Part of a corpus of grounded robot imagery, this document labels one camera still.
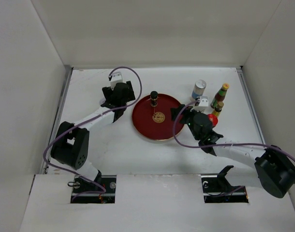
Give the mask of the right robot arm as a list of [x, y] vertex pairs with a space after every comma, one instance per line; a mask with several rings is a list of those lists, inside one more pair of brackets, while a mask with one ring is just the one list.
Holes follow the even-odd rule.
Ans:
[[295, 158], [275, 145], [235, 143], [213, 130], [207, 114], [189, 105], [172, 108], [174, 124], [187, 125], [197, 148], [215, 157], [224, 157], [253, 168], [263, 189], [276, 198], [283, 198], [295, 184]]

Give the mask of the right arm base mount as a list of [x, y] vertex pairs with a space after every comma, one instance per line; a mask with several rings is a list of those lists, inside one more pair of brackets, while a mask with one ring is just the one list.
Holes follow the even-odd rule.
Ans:
[[205, 203], [249, 203], [245, 186], [232, 186], [226, 179], [233, 165], [225, 166], [219, 173], [201, 175]]

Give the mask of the small black-capped spice bottle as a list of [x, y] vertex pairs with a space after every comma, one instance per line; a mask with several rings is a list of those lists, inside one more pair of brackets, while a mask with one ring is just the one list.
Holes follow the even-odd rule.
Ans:
[[157, 91], [152, 91], [150, 93], [150, 104], [152, 107], [157, 106], [157, 100], [158, 100], [158, 92]]

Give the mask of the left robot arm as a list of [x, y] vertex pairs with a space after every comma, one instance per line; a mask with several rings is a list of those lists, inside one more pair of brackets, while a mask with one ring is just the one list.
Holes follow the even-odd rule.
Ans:
[[92, 193], [99, 191], [101, 188], [101, 174], [88, 160], [90, 131], [92, 129], [101, 129], [117, 121], [124, 114], [127, 103], [135, 100], [130, 81], [125, 83], [119, 82], [113, 88], [103, 87], [102, 91], [105, 101], [98, 110], [75, 123], [62, 122], [59, 126], [57, 136], [62, 135], [65, 131], [86, 120], [90, 120], [96, 116], [98, 118], [64, 135], [53, 144], [50, 152], [51, 158], [70, 167], [70, 170], [86, 177], [87, 179], [84, 185]]

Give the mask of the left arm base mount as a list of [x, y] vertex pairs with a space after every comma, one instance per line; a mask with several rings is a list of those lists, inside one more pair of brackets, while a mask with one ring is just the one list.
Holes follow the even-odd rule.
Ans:
[[68, 182], [67, 186], [72, 188], [70, 203], [77, 204], [110, 204], [115, 203], [117, 176], [103, 175], [99, 184], [106, 190], [96, 186], [93, 183], [87, 182], [78, 176], [75, 176], [74, 181]]

